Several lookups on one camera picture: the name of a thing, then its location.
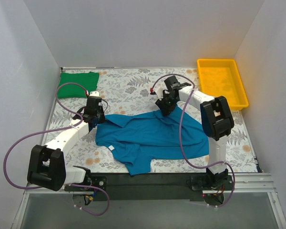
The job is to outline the blue t shirt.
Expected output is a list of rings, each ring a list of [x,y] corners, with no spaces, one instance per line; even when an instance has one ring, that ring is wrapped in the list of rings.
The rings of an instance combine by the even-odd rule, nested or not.
[[[183,159],[179,143],[182,110],[177,107],[168,116],[160,110],[134,116],[111,114],[97,126],[96,145],[109,148],[131,175],[151,171],[153,159]],[[208,138],[202,125],[185,113],[182,143],[188,159],[209,154]]]

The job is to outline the yellow plastic bin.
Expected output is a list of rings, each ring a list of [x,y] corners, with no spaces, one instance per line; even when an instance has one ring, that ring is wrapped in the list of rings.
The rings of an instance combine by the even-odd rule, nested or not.
[[[198,59],[197,73],[201,92],[213,97],[224,96],[231,110],[249,106],[235,60]]]

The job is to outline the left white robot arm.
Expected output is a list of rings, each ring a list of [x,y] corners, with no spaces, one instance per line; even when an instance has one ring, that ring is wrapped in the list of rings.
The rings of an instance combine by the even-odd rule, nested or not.
[[[62,131],[44,146],[31,150],[27,180],[30,184],[53,191],[75,183],[82,191],[88,190],[92,179],[83,167],[66,167],[64,155],[98,124],[105,122],[102,98],[97,91],[87,97],[86,106],[72,118],[70,128]]]

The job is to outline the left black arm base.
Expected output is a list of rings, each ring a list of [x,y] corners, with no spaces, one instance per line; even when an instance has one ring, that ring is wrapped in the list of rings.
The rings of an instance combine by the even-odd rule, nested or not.
[[[84,167],[68,167],[66,168],[66,179],[64,183],[64,191],[94,191],[98,187],[106,190],[107,177],[99,176],[91,173]]]

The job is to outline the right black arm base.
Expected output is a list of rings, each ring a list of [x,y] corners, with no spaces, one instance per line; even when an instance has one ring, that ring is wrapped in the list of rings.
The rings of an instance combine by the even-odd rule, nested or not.
[[[205,173],[193,173],[190,175],[186,184],[193,191],[204,190],[232,190],[234,180],[231,175],[228,174],[228,169],[224,172],[216,173],[215,175],[206,169]]]

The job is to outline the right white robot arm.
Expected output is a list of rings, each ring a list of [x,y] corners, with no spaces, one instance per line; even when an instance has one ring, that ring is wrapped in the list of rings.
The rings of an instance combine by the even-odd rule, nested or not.
[[[211,174],[206,177],[210,189],[218,189],[224,183],[222,176],[228,175],[232,167],[226,161],[227,137],[234,127],[234,120],[227,99],[223,96],[213,97],[195,89],[189,78],[180,74],[167,74],[158,78],[150,89],[150,94],[158,97],[157,106],[164,116],[169,115],[178,101],[185,102],[179,123],[179,143],[185,161],[193,168],[205,169]],[[182,143],[182,123],[187,105],[200,111],[202,129],[208,137],[209,162],[204,167],[190,163],[185,155]]]

